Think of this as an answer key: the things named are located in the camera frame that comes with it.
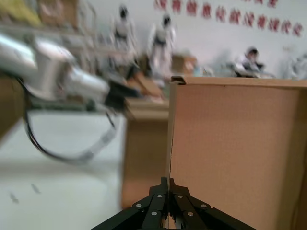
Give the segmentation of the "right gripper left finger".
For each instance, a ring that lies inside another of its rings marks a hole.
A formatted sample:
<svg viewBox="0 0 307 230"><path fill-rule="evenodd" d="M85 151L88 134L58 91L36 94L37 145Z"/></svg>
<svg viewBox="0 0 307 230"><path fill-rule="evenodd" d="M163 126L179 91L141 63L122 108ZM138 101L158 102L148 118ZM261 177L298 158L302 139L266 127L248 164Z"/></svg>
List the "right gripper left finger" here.
<svg viewBox="0 0 307 230"><path fill-rule="evenodd" d="M167 195L167 179L162 177L159 185L150 187L147 197L113 215L93 230L163 230L167 216Z"/></svg>

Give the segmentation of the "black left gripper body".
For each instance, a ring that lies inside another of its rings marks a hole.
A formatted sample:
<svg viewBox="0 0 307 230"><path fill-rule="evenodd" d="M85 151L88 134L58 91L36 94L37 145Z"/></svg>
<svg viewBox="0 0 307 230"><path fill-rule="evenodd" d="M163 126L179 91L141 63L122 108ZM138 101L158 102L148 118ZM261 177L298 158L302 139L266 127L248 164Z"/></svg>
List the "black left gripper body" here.
<svg viewBox="0 0 307 230"><path fill-rule="evenodd" d="M108 116L122 113L127 98L139 98L140 91L115 81L104 83L104 106Z"/></svg>

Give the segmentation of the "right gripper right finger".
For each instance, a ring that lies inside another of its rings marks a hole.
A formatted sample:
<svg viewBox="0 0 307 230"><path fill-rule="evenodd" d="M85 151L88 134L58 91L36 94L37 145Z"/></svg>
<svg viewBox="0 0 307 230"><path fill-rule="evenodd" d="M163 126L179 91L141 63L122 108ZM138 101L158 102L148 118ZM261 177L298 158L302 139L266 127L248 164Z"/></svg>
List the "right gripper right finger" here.
<svg viewBox="0 0 307 230"><path fill-rule="evenodd" d="M177 229L253 230L242 221L191 196L187 187L169 181L169 213Z"/></svg>

